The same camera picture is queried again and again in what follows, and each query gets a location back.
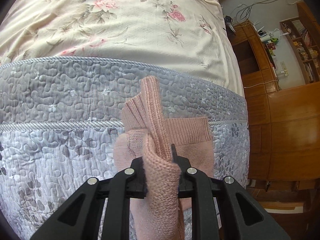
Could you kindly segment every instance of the light blue quilted fabric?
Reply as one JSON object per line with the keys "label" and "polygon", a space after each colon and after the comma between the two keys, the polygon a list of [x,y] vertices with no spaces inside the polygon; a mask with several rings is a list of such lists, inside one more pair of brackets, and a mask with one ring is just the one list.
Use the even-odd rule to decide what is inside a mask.
{"label": "light blue quilted fabric", "polygon": [[[120,111],[154,75],[166,118],[207,116],[214,176],[245,186],[249,131],[245,99],[223,87],[143,63],[49,57],[0,66],[0,209],[21,239],[89,177],[117,172]],[[190,214],[185,213],[186,238]],[[131,239],[135,239],[131,223]]]}

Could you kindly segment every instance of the white wall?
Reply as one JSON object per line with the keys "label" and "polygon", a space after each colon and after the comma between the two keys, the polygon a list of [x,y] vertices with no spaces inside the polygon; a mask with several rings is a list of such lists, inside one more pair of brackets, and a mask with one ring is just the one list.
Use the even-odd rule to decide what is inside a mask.
{"label": "white wall", "polygon": [[[263,0],[220,0],[222,5],[222,10],[224,15],[229,15],[232,18],[236,16],[236,13],[241,8],[235,9],[238,5],[244,3],[246,5],[251,5],[255,2]],[[298,0],[288,0],[289,3],[293,3]],[[256,25],[256,28],[265,27],[263,30],[274,31],[274,29],[280,29],[280,21],[298,17],[298,9],[296,5],[288,5],[286,0],[279,0],[269,4],[257,4],[252,7],[250,14],[250,20],[252,22],[259,21],[260,24]],[[274,32],[275,37],[279,37],[280,32]],[[287,37],[282,36],[279,45],[276,46],[274,51],[277,57],[278,71],[281,71],[280,62],[284,61],[288,69],[288,77],[279,78],[279,86],[281,89],[286,89],[290,87],[304,85],[304,79],[302,72],[297,61],[297,58],[287,40]]]}
{"label": "white wall", "polygon": [[[274,37],[279,37],[283,32],[274,32]],[[302,86],[305,84],[300,65],[297,61],[297,57],[294,54],[290,43],[286,36],[281,36],[278,45],[276,45],[276,50],[273,51],[276,55],[275,64],[277,66],[276,73],[280,74],[282,67],[280,62],[284,61],[288,69],[289,75],[287,77],[279,77],[279,86],[281,89],[286,89],[290,87]]]}
{"label": "white wall", "polygon": [[[219,0],[223,6],[223,14],[229,15],[232,18],[236,16],[239,9],[234,10],[238,5],[244,3],[251,5],[255,2],[264,0]],[[257,4],[252,7],[250,20],[253,22],[260,21],[261,24],[257,25],[257,28],[265,27],[265,31],[273,31],[275,28],[279,28],[279,22],[285,19],[294,18],[298,16],[298,10],[296,5],[288,5],[286,0],[279,0],[269,4]]]}

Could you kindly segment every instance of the ribbed hem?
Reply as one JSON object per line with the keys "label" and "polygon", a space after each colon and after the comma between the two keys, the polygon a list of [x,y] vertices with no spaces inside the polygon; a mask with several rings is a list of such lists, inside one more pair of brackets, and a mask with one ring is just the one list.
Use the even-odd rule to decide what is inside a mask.
{"label": "ribbed hem", "polygon": [[211,140],[207,117],[168,118],[165,124],[171,143],[177,146]]}

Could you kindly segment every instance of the black plastic linkage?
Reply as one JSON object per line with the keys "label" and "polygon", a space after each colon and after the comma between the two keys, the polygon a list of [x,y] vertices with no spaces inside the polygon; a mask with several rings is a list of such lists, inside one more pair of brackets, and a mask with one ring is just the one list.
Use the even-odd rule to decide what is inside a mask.
{"label": "black plastic linkage", "polygon": [[[209,178],[192,168],[187,158],[173,161],[181,169],[178,198],[192,198],[192,239],[219,240],[213,198],[217,199],[225,240],[290,240],[285,231],[233,178]],[[34,233],[31,240],[96,240],[108,198],[101,240],[129,240],[130,198],[147,194],[142,158],[113,178],[88,179]]]}

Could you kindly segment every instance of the metal screw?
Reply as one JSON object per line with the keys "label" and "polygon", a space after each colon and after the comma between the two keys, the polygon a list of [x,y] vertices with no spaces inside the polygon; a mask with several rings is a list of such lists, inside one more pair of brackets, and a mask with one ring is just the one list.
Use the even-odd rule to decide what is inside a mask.
{"label": "metal screw", "polygon": [[233,177],[225,177],[224,178],[224,181],[226,182],[226,183],[228,183],[228,184],[232,184],[232,183],[234,183],[235,182],[235,179],[233,178]]}
{"label": "metal screw", "polygon": [[132,168],[127,168],[127,169],[124,170],[124,173],[127,174],[127,175],[131,175],[131,174],[134,173],[134,169],[132,169]]}
{"label": "metal screw", "polygon": [[196,174],[197,173],[197,169],[196,168],[189,168],[189,169],[187,169],[187,173]]}
{"label": "metal screw", "polygon": [[88,179],[87,182],[89,185],[94,185],[98,182],[98,180],[97,180],[97,178],[92,177],[92,178]]}

